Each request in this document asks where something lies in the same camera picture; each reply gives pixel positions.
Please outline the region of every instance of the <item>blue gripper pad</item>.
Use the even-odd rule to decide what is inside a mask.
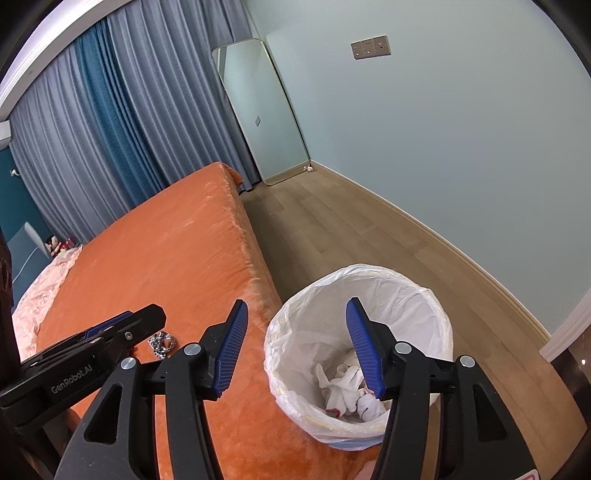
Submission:
[[[248,328],[248,306],[244,301],[236,301],[230,316],[223,325],[226,332],[215,356],[215,375],[212,384],[212,390],[218,397],[221,397],[222,393],[230,386]]]
[[[384,368],[396,339],[387,325],[369,320],[357,297],[347,303],[346,321],[365,383],[381,400],[386,392]]]
[[[109,320],[105,320],[103,323],[100,323],[100,324],[88,329],[86,331],[86,334],[84,335],[84,340],[88,340],[90,337],[93,337],[93,336],[97,335],[98,333],[103,332],[104,330],[117,324],[121,320],[126,319],[131,314],[132,314],[132,312],[130,312],[128,310],[127,312],[123,312],[123,313],[118,314],[117,317],[113,317]]]

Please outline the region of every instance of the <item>floor mirror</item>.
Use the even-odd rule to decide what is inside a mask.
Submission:
[[[302,173],[310,157],[265,44],[251,38],[215,49],[213,58],[263,181]]]

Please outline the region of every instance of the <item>trash can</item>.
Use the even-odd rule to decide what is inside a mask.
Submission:
[[[369,318],[390,327],[425,355],[453,359],[452,326],[435,295],[404,275],[373,265],[351,265],[290,298],[265,337],[265,371],[277,404],[316,440],[341,450],[363,450],[384,438],[388,411],[361,422],[333,418],[314,374],[317,364],[334,371],[353,348],[345,307],[359,297]],[[431,404],[437,395],[431,395]]]

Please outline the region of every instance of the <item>electrical socket panel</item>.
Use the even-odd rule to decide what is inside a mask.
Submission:
[[[386,35],[352,43],[351,48],[355,60],[383,57],[392,54]]]
[[[365,54],[363,53],[363,44],[360,41],[352,43],[351,48],[353,49],[353,57],[355,57],[355,60],[365,58]]]

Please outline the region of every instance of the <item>orange fleece bedspread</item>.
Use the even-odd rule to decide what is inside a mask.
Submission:
[[[223,322],[236,299],[248,304],[249,325],[230,388],[206,402],[226,480],[352,479],[377,453],[340,452],[300,430],[275,404],[263,370],[267,325],[281,307],[236,186],[222,163],[165,189],[111,225],[80,254],[38,337],[39,351],[126,310],[156,303],[179,345]],[[151,348],[137,348],[142,362]],[[74,407],[84,414],[92,397]],[[156,407],[158,463],[172,480],[164,402]]]

